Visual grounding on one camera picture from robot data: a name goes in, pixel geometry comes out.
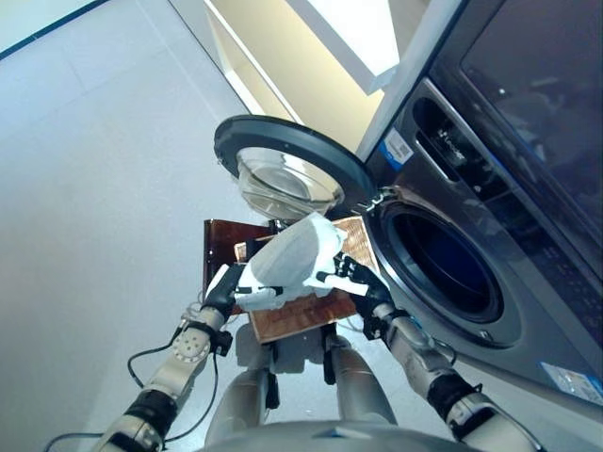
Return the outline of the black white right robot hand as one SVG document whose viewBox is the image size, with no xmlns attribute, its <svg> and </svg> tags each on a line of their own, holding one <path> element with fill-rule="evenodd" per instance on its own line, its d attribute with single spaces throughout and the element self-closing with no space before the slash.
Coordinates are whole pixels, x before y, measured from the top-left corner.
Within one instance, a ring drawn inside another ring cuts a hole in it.
<svg viewBox="0 0 603 452">
<path fill-rule="evenodd" d="M 343 252 L 339 252 L 333 261 L 334 268 L 318 271 L 316 280 L 325 287 L 348 293 L 362 318 L 374 316 L 375 308 L 381 304 L 393 305 L 389 287 L 372 268 Z"/>
</svg>

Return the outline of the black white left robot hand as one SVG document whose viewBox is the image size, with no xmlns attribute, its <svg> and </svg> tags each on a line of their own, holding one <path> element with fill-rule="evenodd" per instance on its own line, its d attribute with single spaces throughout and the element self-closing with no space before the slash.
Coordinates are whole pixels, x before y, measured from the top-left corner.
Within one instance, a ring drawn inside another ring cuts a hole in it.
<svg viewBox="0 0 603 452">
<path fill-rule="evenodd" d="M 235 307 L 246 312 L 274 309 L 283 293 L 282 286 L 260 283 L 247 264 L 222 265 L 207 287 L 201 307 L 216 309 L 224 316 Z"/>
</svg>

